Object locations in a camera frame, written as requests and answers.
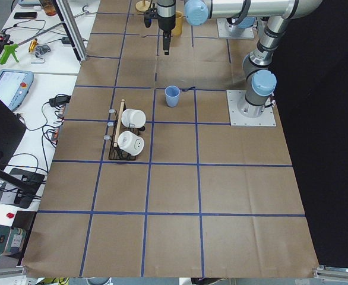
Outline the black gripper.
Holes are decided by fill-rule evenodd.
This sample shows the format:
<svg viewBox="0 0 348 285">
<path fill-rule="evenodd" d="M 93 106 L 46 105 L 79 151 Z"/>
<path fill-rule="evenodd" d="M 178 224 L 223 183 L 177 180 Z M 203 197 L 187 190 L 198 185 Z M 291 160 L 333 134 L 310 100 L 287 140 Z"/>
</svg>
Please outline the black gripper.
<svg viewBox="0 0 348 285">
<path fill-rule="evenodd" d="M 163 31 L 163 51 L 170 54 L 171 31 L 175 28 L 175 0 L 157 0 L 157 18 L 159 28 Z"/>
</svg>

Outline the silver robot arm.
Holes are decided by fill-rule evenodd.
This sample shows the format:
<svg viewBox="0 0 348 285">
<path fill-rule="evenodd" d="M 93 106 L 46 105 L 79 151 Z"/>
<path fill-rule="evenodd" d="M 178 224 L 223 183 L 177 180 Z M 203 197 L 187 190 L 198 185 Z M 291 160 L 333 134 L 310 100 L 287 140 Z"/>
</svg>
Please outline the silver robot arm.
<svg viewBox="0 0 348 285">
<path fill-rule="evenodd" d="M 255 17 L 245 17 L 245 18 L 227 18 L 226 27 L 234 31 L 236 29 L 247 29 L 251 28 L 255 23 Z"/>
<path fill-rule="evenodd" d="M 187 22 L 200 26 L 211 18 L 224 18 L 238 25 L 247 17 L 268 17 L 255 50 L 242 63 L 247 90 L 237 103 L 238 111 L 247 118 L 257 118 L 266 108 L 267 99 L 277 84 L 276 76 L 268 70 L 274 51 L 292 19 L 304 17 L 315 11 L 321 1 L 185 1 Z"/>
</svg>

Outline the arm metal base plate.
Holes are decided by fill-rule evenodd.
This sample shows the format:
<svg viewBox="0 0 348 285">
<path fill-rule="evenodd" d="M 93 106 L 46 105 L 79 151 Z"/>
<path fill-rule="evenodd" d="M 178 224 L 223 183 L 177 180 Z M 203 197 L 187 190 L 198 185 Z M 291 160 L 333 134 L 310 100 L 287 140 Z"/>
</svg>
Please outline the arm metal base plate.
<svg viewBox="0 0 348 285">
<path fill-rule="evenodd" d="M 217 29 L 220 39 L 253 40 L 255 37 L 252 27 L 231 26 L 225 18 L 217 20 Z"/>
<path fill-rule="evenodd" d="M 267 99 L 262 106 L 253 106 L 246 101 L 245 90 L 226 90 L 231 126 L 275 127 L 273 107 Z"/>
</svg>

